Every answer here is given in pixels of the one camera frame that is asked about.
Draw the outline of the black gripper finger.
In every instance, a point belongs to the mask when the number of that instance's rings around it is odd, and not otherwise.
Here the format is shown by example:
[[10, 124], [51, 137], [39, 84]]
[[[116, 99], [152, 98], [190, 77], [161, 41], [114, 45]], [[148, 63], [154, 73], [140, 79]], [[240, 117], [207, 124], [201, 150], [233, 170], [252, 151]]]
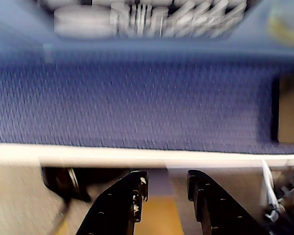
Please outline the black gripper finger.
[[147, 199], [147, 171], [130, 172], [96, 198], [76, 235], [133, 235]]
[[213, 178], [188, 171], [188, 200], [204, 235], [268, 235], [250, 213]]

